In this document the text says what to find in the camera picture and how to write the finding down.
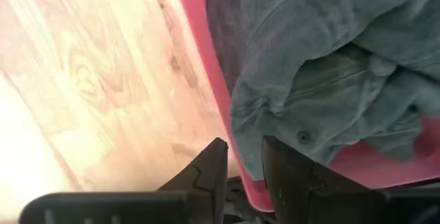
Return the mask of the dark grey baseball cap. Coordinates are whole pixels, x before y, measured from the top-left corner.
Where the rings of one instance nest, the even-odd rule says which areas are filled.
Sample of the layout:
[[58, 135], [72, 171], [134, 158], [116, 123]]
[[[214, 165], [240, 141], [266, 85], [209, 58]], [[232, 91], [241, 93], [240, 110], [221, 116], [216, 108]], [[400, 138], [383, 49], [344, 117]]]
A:
[[440, 117], [440, 0], [235, 0], [242, 72], [231, 128], [263, 176], [264, 135], [328, 164], [368, 142], [413, 158], [425, 117]]
[[282, 1], [206, 0], [210, 33], [230, 93], [246, 62], [240, 53], [255, 29]]

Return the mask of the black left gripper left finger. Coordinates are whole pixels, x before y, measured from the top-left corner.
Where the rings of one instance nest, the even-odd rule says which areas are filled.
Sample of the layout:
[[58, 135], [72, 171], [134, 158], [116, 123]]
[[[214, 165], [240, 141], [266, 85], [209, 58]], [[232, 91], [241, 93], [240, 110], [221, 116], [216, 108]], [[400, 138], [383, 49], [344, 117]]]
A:
[[28, 203], [19, 224], [222, 224], [228, 145], [214, 139], [153, 192], [59, 192]]

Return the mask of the red plastic bin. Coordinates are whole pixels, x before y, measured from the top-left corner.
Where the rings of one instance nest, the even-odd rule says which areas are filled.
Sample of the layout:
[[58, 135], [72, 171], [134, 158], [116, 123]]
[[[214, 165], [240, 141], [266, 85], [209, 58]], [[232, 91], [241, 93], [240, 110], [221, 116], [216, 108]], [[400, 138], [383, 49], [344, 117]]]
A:
[[[203, 70], [214, 94], [223, 125], [230, 130], [230, 94], [219, 66], [206, 17], [206, 0], [181, 0]], [[440, 179], [440, 120], [426, 120], [417, 140], [417, 158], [400, 164], [374, 153], [364, 143], [339, 152], [330, 168], [368, 188], [385, 188]]]

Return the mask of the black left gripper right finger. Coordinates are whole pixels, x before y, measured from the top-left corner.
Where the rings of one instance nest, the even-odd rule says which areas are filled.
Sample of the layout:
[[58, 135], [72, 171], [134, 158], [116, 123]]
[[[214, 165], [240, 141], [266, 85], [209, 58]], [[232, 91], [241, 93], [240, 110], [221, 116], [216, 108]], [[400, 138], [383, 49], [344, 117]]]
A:
[[278, 224], [440, 224], [440, 187], [369, 189], [273, 136], [262, 160]]

